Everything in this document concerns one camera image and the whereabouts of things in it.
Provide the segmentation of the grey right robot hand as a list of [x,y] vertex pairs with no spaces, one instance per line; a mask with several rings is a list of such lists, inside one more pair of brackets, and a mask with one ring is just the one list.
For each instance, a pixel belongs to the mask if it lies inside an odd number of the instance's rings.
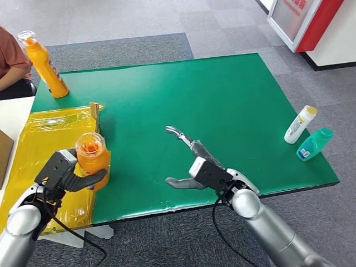
[[175,189],[200,190],[208,187],[214,191],[229,189],[233,192],[249,189],[256,195],[260,194],[259,189],[241,172],[223,167],[201,141],[191,139],[173,126],[165,126],[165,130],[187,145],[195,158],[189,171],[189,178],[179,180],[167,177],[165,179],[167,184]]

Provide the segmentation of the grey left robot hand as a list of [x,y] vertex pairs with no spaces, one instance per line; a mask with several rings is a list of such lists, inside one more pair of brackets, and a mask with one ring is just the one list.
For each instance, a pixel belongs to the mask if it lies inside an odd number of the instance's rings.
[[92,175],[80,177],[70,171],[59,182],[59,187],[69,192],[77,192],[102,181],[106,174],[107,170],[101,169]]

